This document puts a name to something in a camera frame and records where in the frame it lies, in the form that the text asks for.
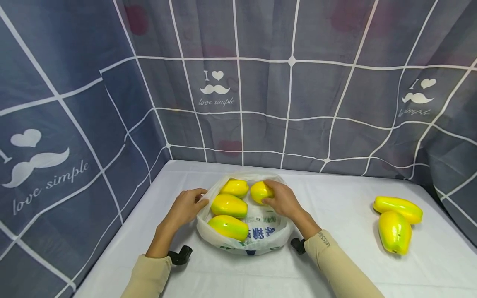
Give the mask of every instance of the mustache graphic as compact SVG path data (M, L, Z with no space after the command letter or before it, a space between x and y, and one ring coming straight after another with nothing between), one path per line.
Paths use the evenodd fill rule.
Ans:
M406 94L406 97L403 97L402 99L403 99L403 102L405 102L405 103L408 102L409 100L411 100L414 103L428 103L431 100L433 100L434 97L433 98L427 98L422 93L408 93L408 94Z
M207 85L205 86L204 89L199 88L203 94L211 94L212 92L216 92L218 94L226 94L227 92L230 91L230 88L225 88L224 86L221 85Z
M14 188L22 184L30 177L35 168L50 168L64 162L70 155L70 148L63 153L40 153L30 159L29 162L16 164L11 171L11 181L2 184L6 188Z

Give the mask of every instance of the black handle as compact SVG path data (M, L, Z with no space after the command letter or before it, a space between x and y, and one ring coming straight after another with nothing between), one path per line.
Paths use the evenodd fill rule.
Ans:
M189 260L189 257L191 254L192 254L192 249L188 247L187 245L184 245L180 249L179 253L169 250L167 255L171 257L172 264L184 265Z
M305 239L298 239L298 238L293 238L290 241L291 246L297 251L299 255L303 255L305 251Z

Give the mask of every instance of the backdrop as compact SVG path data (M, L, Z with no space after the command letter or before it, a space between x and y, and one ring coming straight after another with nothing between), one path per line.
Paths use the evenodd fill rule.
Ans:
M70 297L172 158L409 179L476 244L476 13L0 0L2 294Z

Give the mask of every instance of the person's left hand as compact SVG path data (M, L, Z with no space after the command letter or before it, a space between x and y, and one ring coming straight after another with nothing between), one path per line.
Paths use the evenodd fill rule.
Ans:
M202 195L206 192L207 190L204 188L182 191L176 198L176 201L172 204L164 221L167 221L177 229L193 221L194 218L196 218L197 213L208 204L207 199L199 202Z

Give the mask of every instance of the table surface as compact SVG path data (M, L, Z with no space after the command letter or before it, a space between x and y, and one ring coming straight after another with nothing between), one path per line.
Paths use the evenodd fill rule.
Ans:
M387 298L477 297L477 250L420 186L391 179L329 175L229 164L169 161L118 231L75 298L119 298L137 256L184 189L211 187L227 173L266 170L279 174L318 224ZM381 246L376 196L410 200L424 212L409 252L398 257ZM292 237L298 236L295 231ZM193 248L187 265L172 269L163 297L334 297L305 254L289 245L261 256L239 256L200 238L195 224L182 228L171 250Z

